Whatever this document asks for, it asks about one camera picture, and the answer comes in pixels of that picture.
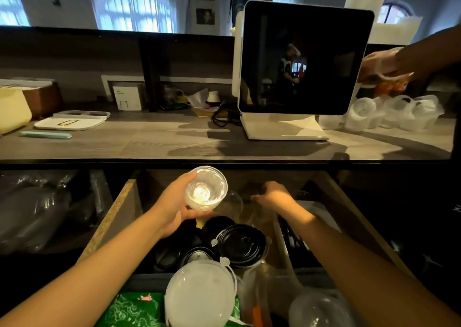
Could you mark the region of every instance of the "green package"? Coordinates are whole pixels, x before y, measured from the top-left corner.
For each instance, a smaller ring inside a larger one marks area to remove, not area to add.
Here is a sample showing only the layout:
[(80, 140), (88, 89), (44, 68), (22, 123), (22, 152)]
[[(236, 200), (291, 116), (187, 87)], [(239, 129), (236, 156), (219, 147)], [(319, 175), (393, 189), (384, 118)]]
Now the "green package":
[(95, 327), (164, 327), (164, 295), (151, 292), (117, 294)]

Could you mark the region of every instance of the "white box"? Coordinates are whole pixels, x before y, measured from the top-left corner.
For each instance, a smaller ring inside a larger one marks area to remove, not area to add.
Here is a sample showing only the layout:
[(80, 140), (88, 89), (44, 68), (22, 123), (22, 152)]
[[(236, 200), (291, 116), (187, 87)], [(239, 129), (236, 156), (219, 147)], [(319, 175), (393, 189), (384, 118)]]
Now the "white box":
[(113, 91), (115, 101), (120, 111), (141, 111), (143, 100), (141, 98), (139, 83), (115, 83)]

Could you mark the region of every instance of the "yellow container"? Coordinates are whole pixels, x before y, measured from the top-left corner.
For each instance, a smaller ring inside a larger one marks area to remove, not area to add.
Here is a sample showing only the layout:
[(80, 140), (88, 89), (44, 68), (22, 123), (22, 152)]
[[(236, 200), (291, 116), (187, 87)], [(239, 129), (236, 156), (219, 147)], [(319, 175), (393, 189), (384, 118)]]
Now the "yellow container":
[(0, 88), (0, 134), (25, 126), (32, 119), (23, 91)]

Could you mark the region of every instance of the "hand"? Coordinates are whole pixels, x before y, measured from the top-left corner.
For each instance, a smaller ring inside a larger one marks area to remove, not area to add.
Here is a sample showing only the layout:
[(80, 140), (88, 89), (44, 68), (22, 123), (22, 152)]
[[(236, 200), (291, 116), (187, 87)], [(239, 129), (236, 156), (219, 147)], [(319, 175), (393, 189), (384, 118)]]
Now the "hand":
[(289, 208), (295, 202), (285, 186), (275, 181), (265, 183), (264, 189), (264, 195), (253, 195), (251, 200), (274, 212), (283, 213), (286, 208)]
[(381, 72), (383, 74), (397, 71), (397, 61), (395, 60), (395, 54), (397, 53), (398, 50), (393, 50), (391, 52), (383, 50), (381, 52), (371, 53), (364, 57), (362, 65), (360, 66), (359, 80), (376, 74), (376, 64), (379, 59), (381, 59)]
[(157, 213), (162, 222), (162, 237), (168, 237), (177, 230), (184, 220), (210, 215), (213, 211), (187, 209), (184, 200), (186, 186), (196, 178), (197, 172), (181, 175), (168, 185), (149, 212)]

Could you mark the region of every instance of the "person's left hand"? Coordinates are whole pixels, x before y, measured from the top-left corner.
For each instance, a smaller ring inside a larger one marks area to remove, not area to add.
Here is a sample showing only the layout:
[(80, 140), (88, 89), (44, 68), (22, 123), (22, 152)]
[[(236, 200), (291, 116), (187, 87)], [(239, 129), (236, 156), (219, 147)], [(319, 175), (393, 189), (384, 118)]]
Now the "person's left hand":
[(168, 185), (149, 212), (158, 213), (162, 221), (162, 237), (168, 237), (177, 230), (184, 220), (208, 216), (213, 211), (187, 209), (184, 200), (186, 186), (195, 179), (197, 172), (181, 175)]

